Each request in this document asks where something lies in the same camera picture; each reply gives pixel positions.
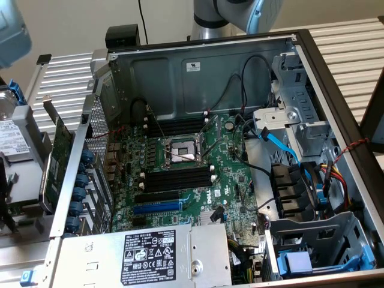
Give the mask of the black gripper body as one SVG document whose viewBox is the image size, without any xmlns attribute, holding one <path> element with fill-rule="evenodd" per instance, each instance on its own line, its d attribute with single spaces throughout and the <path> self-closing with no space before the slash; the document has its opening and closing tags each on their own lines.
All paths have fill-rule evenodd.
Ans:
<svg viewBox="0 0 384 288">
<path fill-rule="evenodd" d="M 14 233 L 16 231 L 16 224 L 9 213 L 7 206 L 7 199 L 10 197 L 11 189 L 17 182 L 17 175 L 7 174 L 5 169 L 5 160 L 1 157 L 1 221 Z"/>
</svg>

